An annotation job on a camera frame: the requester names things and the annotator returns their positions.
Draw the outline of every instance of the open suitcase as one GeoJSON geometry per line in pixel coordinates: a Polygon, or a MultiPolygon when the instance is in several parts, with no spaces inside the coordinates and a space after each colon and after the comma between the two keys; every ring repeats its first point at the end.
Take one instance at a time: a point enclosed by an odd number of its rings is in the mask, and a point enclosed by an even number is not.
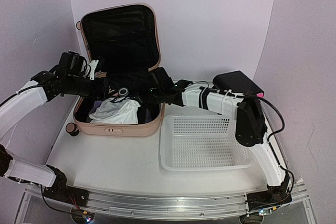
{"type": "MultiPolygon", "coordinates": [[[[81,30],[89,59],[104,61],[96,78],[130,69],[151,71],[159,66],[155,16],[145,5],[118,6],[88,13],[77,23],[77,28],[81,30]]],[[[93,99],[81,98],[74,110],[75,123],[86,134],[149,136],[157,131],[163,119],[164,104],[161,104],[155,113],[151,113],[148,123],[88,123],[87,117],[94,102],[93,99]]]]}

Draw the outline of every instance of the white panel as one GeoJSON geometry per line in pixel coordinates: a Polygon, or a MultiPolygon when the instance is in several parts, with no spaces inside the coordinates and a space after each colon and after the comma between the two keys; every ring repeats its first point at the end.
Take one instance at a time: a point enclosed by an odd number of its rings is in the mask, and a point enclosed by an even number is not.
{"type": "Polygon", "coordinates": [[[250,148],[250,151],[261,165],[267,179],[267,185],[280,186],[285,178],[285,172],[280,169],[272,149],[266,142],[266,137],[264,137],[263,144],[256,144],[250,148]]]}
{"type": "Polygon", "coordinates": [[[75,22],[93,10],[132,3],[154,9],[161,65],[173,79],[212,80],[233,70],[253,77],[273,0],[71,0],[75,22]]]}

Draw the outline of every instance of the corner wall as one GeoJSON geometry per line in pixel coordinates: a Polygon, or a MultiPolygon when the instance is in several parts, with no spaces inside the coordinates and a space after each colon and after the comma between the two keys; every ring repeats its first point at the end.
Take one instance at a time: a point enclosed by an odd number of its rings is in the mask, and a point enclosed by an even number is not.
{"type": "Polygon", "coordinates": [[[335,3],[274,0],[254,77],[285,118],[279,139],[296,176],[302,173],[318,223],[335,223],[335,3]]]}
{"type": "Polygon", "coordinates": [[[154,9],[161,66],[173,80],[211,81],[238,69],[255,74],[273,0],[71,0],[75,22],[88,12],[134,3],[154,9]]]}

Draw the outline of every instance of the suitcase lid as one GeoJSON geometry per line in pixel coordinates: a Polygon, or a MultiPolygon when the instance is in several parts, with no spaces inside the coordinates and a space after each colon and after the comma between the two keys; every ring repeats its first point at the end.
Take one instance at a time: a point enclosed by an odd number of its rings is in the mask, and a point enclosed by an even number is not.
{"type": "Polygon", "coordinates": [[[78,23],[90,60],[104,59],[102,72],[156,68],[160,63],[154,12],[136,4],[98,10],[78,23]]]}

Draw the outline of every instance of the metal frame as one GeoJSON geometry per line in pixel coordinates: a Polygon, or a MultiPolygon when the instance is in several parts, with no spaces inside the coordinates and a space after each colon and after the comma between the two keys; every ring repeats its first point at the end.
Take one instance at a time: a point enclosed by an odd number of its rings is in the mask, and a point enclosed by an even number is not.
{"type": "MultiPolygon", "coordinates": [[[[23,223],[31,197],[39,197],[37,186],[28,186],[14,223],[23,223]]],[[[309,224],[315,224],[310,198],[304,183],[295,184],[292,198],[294,203],[302,202],[306,207],[309,224]]],[[[47,199],[59,206],[69,204],[47,199]]],[[[241,216],[246,214],[246,194],[212,196],[148,196],[109,193],[91,190],[89,200],[83,210],[116,217],[152,220],[206,220],[241,216]]]]}

